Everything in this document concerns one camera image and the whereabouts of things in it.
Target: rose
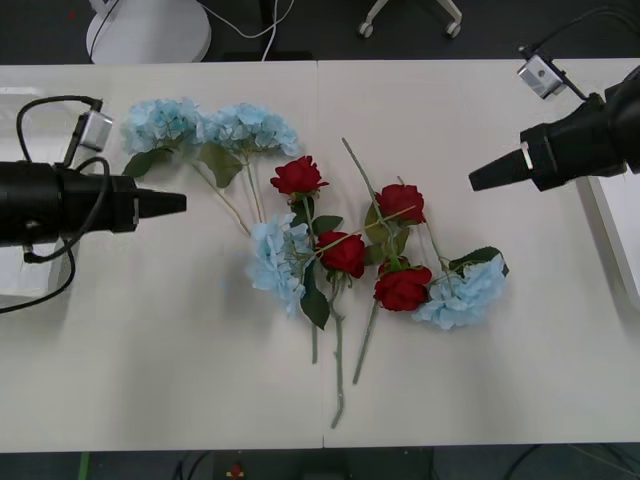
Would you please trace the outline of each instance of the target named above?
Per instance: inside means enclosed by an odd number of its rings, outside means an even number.
[[[278,176],[271,179],[271,185],[286,195],[311,193],[329,185],[327,182],[320,183],[322,177],[313,163],[313,157],[309,155],[276,168],[276,174]]]
[[[318,236],[317,248],[325,248],[333,242],[347,237],[344,232],[325,232]],[[360,278],[364,274],[365,245],[361,235],[351,235],[346,240],[322,252],[320,261],[325,268],[340,270],[352,277]]]
[[[389,185],[376,193],[376,202],[385,217],[402,212],[407,208],[411,210],[399,215],[398,218],[412,223],[424,223],[425,218],[424,198],[415,185]]]
[[[378,270],[378,275],[382,276],[376,283],[373,295],[384,308],[394,312],[413,312],[427,301],[426,285],[433,277],[431,270],[419,265],[386,273],[386,268],[387,265],[381,265]]]

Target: dark floor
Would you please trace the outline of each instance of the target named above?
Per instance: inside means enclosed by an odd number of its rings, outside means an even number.
[[[203,0],[246,33],[261,30],[258,0]],[[276,53],[308,51],[316,60],[514,58],[517,47],[539,39],[556,25],[591,8],[600,0],[458,0],[464,15],[455,40],[443,35],[446,15],[431,0],[392,0],[374,22],[375,33],[364,40],[355,33],[373,0],[296,0],[280,24]],[[281,0],[281,9],[288,6]],[[92,18],[86,0],[0,0],[0,64],[88,63],[84,42]],[[263,40],[245,40],[212,19],[213,40],[205,61],[222,61],[230,54],[261,52]],[[640,41],[616,24],[593,19],[549,45],[557,57],[638,57]],[[639,445],[625,445],[640,458]],[[526,451],[522,446],[442,447],[436,449],[438,476],[429,475],[428,450],[324,450],[310,452],[220,452],[207,456],[192,480],[224,479],[231,465],[242,460],[247,477],[295,480],[303,472],[344,472],[344,478],[411,480],[440,478],[501,479]],[[611,451],[589,447],[592,454],[615,465]],[[174,477],[185,452],[95,453],[90,457],[91,480],[167,479]],[[184,478],[198,453],[187,459]],[[626,458],[631,467],[640,467]],[[0,479],[66,480],[78,477],[80,455],[0,455]],[[343,477],[304,477],[343,478]],[[614,467],[567,446],[541,447],[527,458],[513,478],[630,479]]]
[[[258,0],[203,3],[245,33],[261,30]],[[278,51],[309,51],[316,60],[513,58],[519,45],[538,40],[566,19],[602,3],[457,0],[463,28],[452,41],[443,35],[448,20],[434,0],[391,0],[374,22],[375,32],[368,40],[355,32],[373,0],[296,0],[278,27],[276,46]],[[287,6],[288,0],[280,1],[282,11]],[[0,64],[88,63],[85,35],[91,18],[87,0],[0,0]],[[205,61],[263,49],[261,39],[243,39],[215,19],[212,26]],[[607,19],[592,19],[549,45],[549,51],[564,58],[637,57],[640,41]]]

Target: caster wheel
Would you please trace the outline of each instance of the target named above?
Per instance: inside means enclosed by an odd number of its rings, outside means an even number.
[[[449,38],[456,38],[460,33],[460,30],[462,30],[462,25],[456,22],[451,22],[447,25],[446,33]]]
[[[369,38],[373,34],[373,25],[367,22],[362,22],[358,27],[358,33],[364,38]]]

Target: table surface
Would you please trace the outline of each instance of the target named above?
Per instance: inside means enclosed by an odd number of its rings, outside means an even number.
[[[563,61],[602,91],[634,60]],[[174,163],[144,185],[188,194],[185,214],[81,242],[69,295],[0,322],[0,451],[249,449],[640,441],[640,314],[628,304],[585,183],[473,193],[467,175],[519,132],[577,106],[543,102],[518,61],[4,67],[3,86],[103,96],[118,121],[136,101],[188,96],[205,111],[266,105],[298,130],[331,183],[320,212],[357,228],[367,194],[400,175],[425,196],[450,257],[500,248],[511,274],[489,321],[441,332],[381,312],[360,382],[350,379],[373,272],[339,302],[346,410],[336,406],[335,330],[311,365],[310,328],[244,276],[250,242],[208,186]],[[127,158],[117,134],[106,157]],[[284,199],[258,167],[268,212]],[[230,192],[247,205],[246,183]],[[248,206],[243,210],[249,215]],[[409,253],[423,259],[414,243]]]

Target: hydrangea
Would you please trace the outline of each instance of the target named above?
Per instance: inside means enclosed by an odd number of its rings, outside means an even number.
[[[280,115],[248,103],[204,117],[198,124],[197,139],[217,143],[234,153],[280,149],[285,155],[296,156],[300,150],[298,135]]]
[[[247,268],[253,287],[274,292],[289,315],[304,296],[303,272],[312,259],[307,225],[291,227],[294,216],[275,215],[270,223],[252,227],[255,259]]]
[[[502,255],[496,255],[490,262],[464,267],[463,276],[450,274],[429,288],[430,300],[413,313],[413,319],[443,330],[482,323],[489,304],[504,292],[504,268]]]
[[[195,132],[202,117],[196,108],[197,105],[188,98],[135,104],[120,128],[125,150],[141,153],[161,146],[177,146],[177,139],[197,143]]]

